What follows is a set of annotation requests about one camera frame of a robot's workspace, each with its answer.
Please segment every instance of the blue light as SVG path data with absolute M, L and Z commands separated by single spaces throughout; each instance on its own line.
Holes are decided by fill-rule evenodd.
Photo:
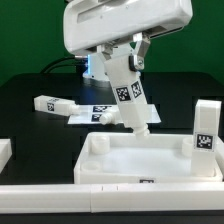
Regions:
M 90 55 L 88 55 L 88 75 L 91 74 L 91 71 L 90 71 L 90 64 L 91 64 L 91 60 L 90 60 Z

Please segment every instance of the cable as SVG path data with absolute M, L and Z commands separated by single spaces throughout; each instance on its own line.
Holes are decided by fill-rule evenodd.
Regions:
M 50 64 L 48 64 L 47 66 L 45 66 L 41 71 L 40 73 L 45 73 L 50 67 L 54 66 L 55 64 L 58 64 L 60 62 L 63 62 L 63 61 L 67 61 L 67 60 L 75 60 L 75 57 L 65 57 L 65 58 L 60 58 L 60 59 L 57 59 L 53 62 L 51 62 Z
M 65 65 L 55 65 L 52 68 L 50 68 L 48 71 L 46 71 L 45 74 L 49 74 L 52 70 L 56 69 L 56 68 L 61 68 L 61 67 L 72 67 L 72 66 L 77 66 L 77 65 L 83 65 L 83 64 L 65 64 Z

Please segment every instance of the black table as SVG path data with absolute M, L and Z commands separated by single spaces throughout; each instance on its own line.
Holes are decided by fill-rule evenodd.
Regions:
M 162 120 L 149 125 L 152 133 L 191 134 L 197 100 L 224 100 L 224 86 L 204 73 L 150 73 L 142 75 L 142 82 L 148 102 L 156 105 Z M 73 167 L 88 133 L 131 132 L 123 125 L 68 125 L 67 117 L 35 112 L 33 99 L 39 95 L 72 99 L 81 105 L 115 104 L 111 89 L 84 85 L 76 74 L 13 77 L 0 88 L 0 138 L 10 138 L 13 148 L 0 185 L 73 183 Z M 224 211 L 1 215 L 0 223 L 206 224 L 223 223 L 223 215 Z

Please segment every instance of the white platform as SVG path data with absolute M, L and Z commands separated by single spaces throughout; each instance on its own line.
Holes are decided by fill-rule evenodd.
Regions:
M 100 120 L 98 121 L 93 121 L 92 117 L 97 115 L 101 116 L 102 114 L 105 113 L 105 110 L 102 111 L 94 111 L 94 108 L 99 107 L 99 108 L 109 108 L 109 107 L 116 107 L 117 110 L 118 107 L 117 105 L 80 105 L 80 114 L 79 115 L 71 115 L 68 121 L 68 124 L 101 124 Z M 160 117 L 159 114 L 156 110 L 156 107 L 154 104 L 149 104 L 149 111 L 151 113 L 150 119 L 147 121 L 147 123 L 160 123 Z M 116 120 L 116 124 L 118 123 L 123 123 L 122 118 L 119 114 L 118 119 Z
M 212 177 L 191 174 L 191 158 L 181 150 L 186 137 L 150 135 L 138 140 L 133 134 L 91 133 L 74 168 L 75 183 L 221 182 L 217 163 Z M 103 138 L 109 139 L 109 145 Z
M 76 175 L 81 177 L 83 171 L 80 169 L 82 161 L 88 161 L 88 145 L 90 137 L 97 135 L 92 133 L 88 136 L 87 141 L 83 147 L 81 155 L 79 157 L 78 163 L 76 165 Z M 155 152 L 156 150 L 164 150 L 165 158 L 174 159 L 177 165 L 180 164 L 178 160 L 186 158 L 180 153 L 181 141 L 186 135 L 151 135 L 148 141 L 137 141 L 132 137 L 131 134 L 110 134 L 112 150 L 107 154 L 103 154 L 106 151 L 96 150 L 97 144 L 93 147 L 93 151 L 98 153 L 98 157 L 109 156 L 113 150 L 118 150 L 121 148 L 127 150 L 127 157 L 125 162 L 130 162 L 130 151 L 132 148 L 136 150 L 150 150 L 150 146 Z M 219 139 L 217 142 L 217 154 L 216 160 L 221 171 L 224 171 L 224 144 Z M 145 153 L 146 156 L 152 156 L 153 153 Z M 165 162 L 164 155 L 156 152 L 157 158 L 161 162 Z M 141 164 L 137 163 L 139 159 L 134 154 L 133 164 L 136 167 L 141 167 Z M 177 167 L 179 169 L 171 169 L 169 167 L 175 167 L 174 164 L 166 164 L 166 167 L 160 163 L 155 163 L 153 159 L 152 165 L 157 166 L 159 170 L 163 171 L 163 180 L 165 176 L 167 180 L 171 180 L 171 173 L 175 174 L 175 178 L 178 175 L 183 175 L 185 172 L 185 180 L 193 180 L 197 177 L 189 176 L 186 171 L 186 167 Z M 127 175 L 124 173 L 127 171 L 118 163 L 113 163 L 110 161 L 111 165 L 107 168 L 110 171 L 122 171 L 122 175 L 117 175 L 117 178 L 124 178 Z M 95 167 L 95 171 L 92 175 L 97 175 L 98 177 L 103 169 L 100 167 Z M 224 183 L 221 181 L 220 170 L 217 168 L 216 176 L 206 179 L 197 178 L 197 182 L 162 182 L 162 179 L 156 177 L 156 183 L 153 184 L 67 184 L 67 185 L 32 185 L 32 186 L 0 186 L 0 213 L 58 213 L 58 212 L 134 212 L 134 211 L 184 211 L 184 210 L 224 210 Z M 158 172 L 155 170 L 144 170 L 140 169 L 139 172 L 144 174 L 156 175 Z

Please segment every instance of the white foam block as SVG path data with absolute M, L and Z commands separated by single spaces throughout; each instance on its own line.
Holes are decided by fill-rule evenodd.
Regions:
M 12 155 L 10 139 L 0 139 L 0 173 Z
M 130 185 L 130 211 L 224 209 L 223 183 Z
M 90 185 L 0 186 L 0 213 L 90 212 Z
M 199 100 L 196 105 L 194 150 L 191 161 L 193 175 L 212 177 L 215 174 L 220 111 L 220 101 Z
M 92 185 L 91 212 L 129 211 L 130 194 L 128 184 Z

